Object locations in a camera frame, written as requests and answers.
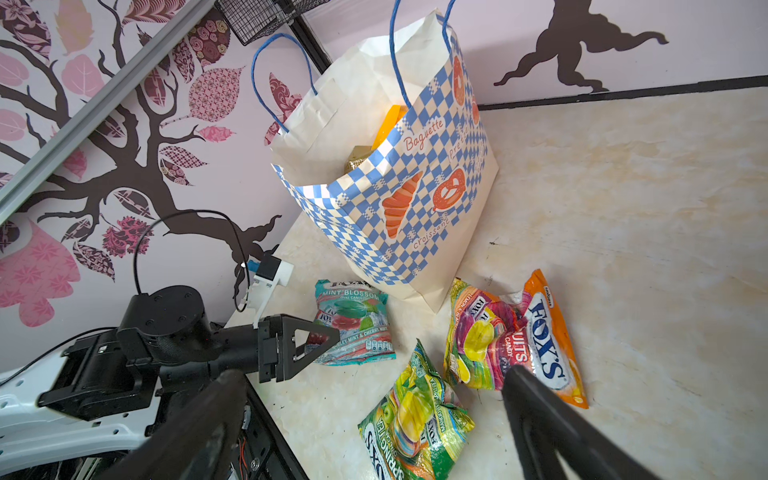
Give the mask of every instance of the wire mesh basket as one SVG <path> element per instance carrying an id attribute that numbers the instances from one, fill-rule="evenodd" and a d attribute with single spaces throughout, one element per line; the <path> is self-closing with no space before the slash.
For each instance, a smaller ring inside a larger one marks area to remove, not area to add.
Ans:
<path id="1" fill-rule="evenodd" d="M 330 0 L 217 0 L 216 8 L 247 45 L 274 33 L 281 25 Z"/>

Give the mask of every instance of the black cable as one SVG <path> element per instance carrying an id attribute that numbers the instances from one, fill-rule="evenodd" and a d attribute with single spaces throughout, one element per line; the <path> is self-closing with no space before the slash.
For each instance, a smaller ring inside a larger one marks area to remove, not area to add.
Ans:
<path id="1" fill-rule="evenodd" d="M 10 382 L 11 380 L 13 380 L 14 378 L 16 378 L 17 376 L 21 375 L 21 374 L 22 374 L 22 372 L 24 372 L 26 369 L 28 369 L 29 367 L 31 367 L 31 366 L 33 366 L 34 364 L 36 364 L 37 362 L 39 362 L 39 361 L 40 361 L 40 359 L 42 359 L 43 357 L 45 357 L 45 356 L 46 356 L 46 355 L 48 355 L 49 353 L 53 352 L 54 350 L 56 350 L 58 347 L 60 347 L 60 346 L 64 345 L 65 343 L 69 343 L 69 342 L 71 342 L 72 340 L 74 340 L 74 339 L 77 339 L 78 337 L 81 337 L 81 336 L 83 336 L 83 335 L 88 335 L 89 333 L 93 333 L 93 332 L 100 332 L 100 331 L 102 331 L 102 330 L 115 330 L 115 329 L 117 329 L 117 327 L 115 327 L 115 326 L 100 326 L 100 327 L 99 327 L 99 328 L 97 328 L 97 329 L 90 329 L 90 330 L 86 330 L 86 331 L 84 331 L 84 332 L 82 332 L 82 333 L 78 333 L 78 334 L 77 334 L 77 335 L 75 335 L 75 336 L 71 336 L 71 337 L 69 337 L 69 338 L 68 338 L 68 339 L 66 339 L 64 342 L 61 342 L 61 343 L 59 343 L 57 346 L 55 346 L 55 347 L 53 347 L 53 348 L 49 349 L 47 352 L 43 353 L 43 354 L 42 354 L 42 355 L 40 355 L 38 358 L 36 358 L 36 359 L 32 360 L 30 363 L 28 363 L 28 364 L 24 365 L 23 367 L 21 367 L 19 371 L 17 371 L 17 372 L 16 372 L 16 373 L 14 373 L 13 375 L 9 376 L 7 379 L 5 379 L 5 380 L 3 380 L 2 382 L 0 382 L 0 387 L 2 387 L 3 385 L 5 385 L 6 383 Z"/>
<path id="2" fill-rule="evenodd" d="M 180 212 L 176 212 L 175 214 L 170 214 L 165 217 L 162 217 L 159 220 L 155 220 L 149 228 L 147 228 L 142 234 L 141 237 L 139 237 L 139 241 L 136 242 L 136 246 L 134 247 L 134 282 L 136 283 L 136 293 L 141 295 L 141 287 L 139 286 L 139 274 L 137 271 L 137 264 L 139 259 L 139 246 L 141 245 L 141 242 L 144 241 L 144 237 L 147 236 L 147 233 L 150 233 L 152 229 L 160 222 L 164 222 L 165 220 L 169 220 L 174 217 L 178 217 L 179 215 L 184 214 L 216 214 L 221 215 L 222 217 L 226 218 L 227 221 L 230 223 L 230 226 L 232 226 L 232 231 L 235 234 L 235 240 L 237 240 L 237 246 L 240 248 L 240 255 L 243 256 L 243 270 L 245 271 L 245 280 L 248 282 L 248 290 L 245 292 L 245 298 L 243 299 L 243 309 L 240 310 L 237 308 L 237 298 L 233 298 L 232 300 L 235 302 L 235 310 L 238 312 L 244 312 L 245 307 L 248 304 L 248 293 L 250 292 L 250 274 L 248 273 L 248 257 L 245 256 L 245 251 L 243 250 L 243 244 L 240 242 L 240 236 L 237 234 L 237 226 L 235 223 L 226 215 L 222 214 L 220 211 L 216 210 L 182 210 Z"/>

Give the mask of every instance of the beige marble surface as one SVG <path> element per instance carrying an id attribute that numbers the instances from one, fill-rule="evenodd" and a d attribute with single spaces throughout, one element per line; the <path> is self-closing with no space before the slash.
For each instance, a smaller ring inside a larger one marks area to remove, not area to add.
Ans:
<path id="1" fill-rule="evenodd" d="M 585 418 L 664 478 L 768 471 L 768 88 L 482 113 L 499 175 L 458 275 L 493 293 L 542 268 L 573 339 Z M 319 278 L 353 278 L 302 215 L 266 313 L 312 319 Z M 416 337 L 442 368 L 448 317 L 390 303 L 397 360 L 312 365 L 257 386 L 313 480 L 373 479 L 356 425 Z M 232 324 L 244 323 L 234 319 Z M 496 392 L 452 480 L 522 478 Z"/>

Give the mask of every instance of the orange candy bag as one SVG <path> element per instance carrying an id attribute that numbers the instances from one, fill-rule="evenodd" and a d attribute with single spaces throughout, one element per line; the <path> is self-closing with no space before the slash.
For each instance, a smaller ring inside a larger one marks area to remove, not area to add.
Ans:
<path id="1" fill-rule="evenodd" d="M 564 401 L 589 408 L 571 338 L 541 270 L 525 288 L 496 296 L 461 279 L 451 287 L 445 375 L 452 386 L 501 390 L 513 365 L 523 365 Z"/>

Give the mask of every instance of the blue and white checkered bag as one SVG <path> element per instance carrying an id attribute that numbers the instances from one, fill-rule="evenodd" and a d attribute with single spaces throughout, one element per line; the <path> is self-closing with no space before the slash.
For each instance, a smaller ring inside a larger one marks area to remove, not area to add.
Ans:
<path id="1" fill-rule="evenodd" d="M 351 48 L 285 124 L 275 117 L 273 166 L 357 274 L 436 311 L 498 166 L 454 31 L 434 11 L 393 32 L 397 4 L 390 36 Z M 289 35 L 261 49 L 279 37 Z M 384 143 L 339 176 L 353 147 L 371 144 L 385 113 L 403 101 L 408 113 Z"/>

